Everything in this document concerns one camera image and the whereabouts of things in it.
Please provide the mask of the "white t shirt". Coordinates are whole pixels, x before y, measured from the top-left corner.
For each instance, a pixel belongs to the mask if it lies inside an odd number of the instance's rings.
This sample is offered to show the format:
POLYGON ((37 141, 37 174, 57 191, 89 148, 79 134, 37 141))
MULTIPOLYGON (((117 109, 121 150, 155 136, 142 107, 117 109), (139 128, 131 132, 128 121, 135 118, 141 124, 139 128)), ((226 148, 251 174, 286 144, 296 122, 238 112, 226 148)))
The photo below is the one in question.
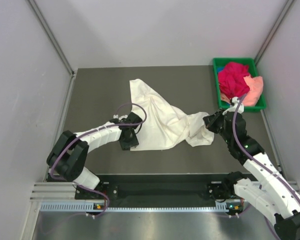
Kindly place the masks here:
POLYGON ((191 147, 208 146, 214 141, 214 133, 207 130, 203 117, 208 113, 187 115, 169 104, 159 93, 141 79, 129 82, 132 112, 146 121, 137 134, 139 145, 133 151, 168 150, 186 141, 191 147))

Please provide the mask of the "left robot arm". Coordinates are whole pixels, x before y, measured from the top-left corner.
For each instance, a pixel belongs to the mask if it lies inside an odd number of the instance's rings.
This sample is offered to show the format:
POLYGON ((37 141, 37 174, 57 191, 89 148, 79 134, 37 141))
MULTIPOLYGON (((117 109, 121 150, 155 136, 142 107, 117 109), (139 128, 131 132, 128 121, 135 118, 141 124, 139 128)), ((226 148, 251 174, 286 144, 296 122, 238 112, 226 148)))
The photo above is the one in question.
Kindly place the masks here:
POLYGON ((81 185, 92 198, 99 198, 104 187, 99 177, 85 167, 88 153, 112 142, 119 142, 123 151, 137 147, 136 129, 142 124, 142 118, 130 112, 84 132, 66 130, 53 146, 46 163, 62 180, 81 185))

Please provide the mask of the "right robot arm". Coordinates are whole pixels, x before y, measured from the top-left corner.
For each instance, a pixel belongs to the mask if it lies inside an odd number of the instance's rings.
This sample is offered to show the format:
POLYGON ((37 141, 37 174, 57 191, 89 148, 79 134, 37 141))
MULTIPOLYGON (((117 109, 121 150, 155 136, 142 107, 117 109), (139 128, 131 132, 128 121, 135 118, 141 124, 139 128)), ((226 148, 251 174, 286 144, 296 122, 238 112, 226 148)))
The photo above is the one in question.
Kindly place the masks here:
POLYGON ((220 109, 203 117, 205 127, 220 135, 230 154, 259 182, 255 186, 241 172, 231 172, 222 181, 229 198, 243 198, 272 225, 281 240, 300 240, 300 194, 274 167, 262 146, 246 130, 240 113, 220 109))

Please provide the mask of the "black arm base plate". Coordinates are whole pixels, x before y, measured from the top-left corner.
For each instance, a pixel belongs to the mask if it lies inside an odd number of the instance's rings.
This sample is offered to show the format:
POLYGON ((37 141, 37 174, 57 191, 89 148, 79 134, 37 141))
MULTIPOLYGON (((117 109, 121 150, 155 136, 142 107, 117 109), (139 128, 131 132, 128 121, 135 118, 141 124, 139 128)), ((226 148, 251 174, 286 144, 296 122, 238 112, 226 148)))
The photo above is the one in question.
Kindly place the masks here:
POLYGON ((102 182, 94 188, 111 200, 127 197, 199 197, 226 200, 234 197, 220 182, 102 182))

